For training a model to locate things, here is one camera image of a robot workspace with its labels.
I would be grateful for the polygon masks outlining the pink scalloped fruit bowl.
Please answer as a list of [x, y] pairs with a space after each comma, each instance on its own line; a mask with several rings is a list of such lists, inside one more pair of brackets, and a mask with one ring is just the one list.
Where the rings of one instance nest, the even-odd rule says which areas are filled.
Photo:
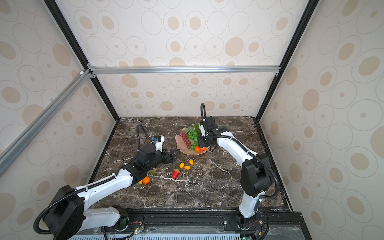
[[200, 153], [197, 153], [196, 151], [191, 151], [191, 150], [187, 149], [186, 145], [184, 144], [184, 142], [183, 142], [182, 138], [179, 136], [179, 134], [176, 135], [175, 140], [177, 142], [177, 149], [179, 149], [182, 153], [189, 155], [189, 156], [197, 156], [197, 155], [200, 155], [200, 154], [207, 152], [208, 148], [207, 148], [207, 150], [201, 151]]

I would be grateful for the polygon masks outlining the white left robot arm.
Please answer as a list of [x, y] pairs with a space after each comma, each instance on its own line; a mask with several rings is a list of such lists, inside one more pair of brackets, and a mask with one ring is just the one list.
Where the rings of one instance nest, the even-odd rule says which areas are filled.
[[161, 164], [174, 163], [179, 154], [180, 150], [163, 150], [149, 144], [138, 150], [137, 156], [116, 174], [77, 188], [60, 188], [50, 205], [35, 220], [35, 232], [51, 234], [55, 240], [68, 240], [87, 229], [123, 229], [129, 217], [120, 206], [103, 209], [91, 209], [91, 206], [121, 189], [137, 184], [147, 177], [150, 170]]

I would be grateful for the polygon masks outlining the fake orange near left arm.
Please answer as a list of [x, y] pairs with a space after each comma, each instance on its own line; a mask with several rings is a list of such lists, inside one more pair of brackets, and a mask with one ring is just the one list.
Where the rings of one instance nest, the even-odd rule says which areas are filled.
[[142, 179], [143, 184], [149, 184], [150, 181], [151, 181], [150, 177], [145, 177], [144, 179]]

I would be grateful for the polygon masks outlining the green fake grape bunch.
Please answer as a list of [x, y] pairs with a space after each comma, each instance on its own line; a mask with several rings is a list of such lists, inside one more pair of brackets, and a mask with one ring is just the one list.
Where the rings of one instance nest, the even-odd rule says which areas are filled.
[[189, 150], [195, 151], [195, 148], [199, 146], [198, 136], [201, 133], [200, 128], [199, 128], [199, 124], [195, 123], [192, 127], [188, 127], [185, 130], [185, 132], [186, 132], [188, 140], [190, 142], [188, 144]]

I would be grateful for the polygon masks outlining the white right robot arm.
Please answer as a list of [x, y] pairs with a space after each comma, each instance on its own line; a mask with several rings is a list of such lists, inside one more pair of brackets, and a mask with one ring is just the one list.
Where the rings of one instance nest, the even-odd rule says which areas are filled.
[[247, 229], [258, 214], [263, 199], [273, 199], [279, 193], [278, 180], [270, 160], [265, 154], [257, 154], [241, 143], [225, 127], [204, 127], [199, 125], [198, 145], [219, 146], [225, 149], [241, 166], [241, 187], [244, 191], [238, 208], [237, 223]]

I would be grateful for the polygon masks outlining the red fake grape bunch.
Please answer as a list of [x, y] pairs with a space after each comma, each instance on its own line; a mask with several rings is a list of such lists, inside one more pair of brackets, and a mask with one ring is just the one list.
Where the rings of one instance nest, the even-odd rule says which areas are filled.
[[188, 133], [186, 131], [182, 131], [182, 132], [180, 132], [179, 136], [182, 138], [187, 149], [190, 149], [192, 147], [192, 144], [190, 142]]

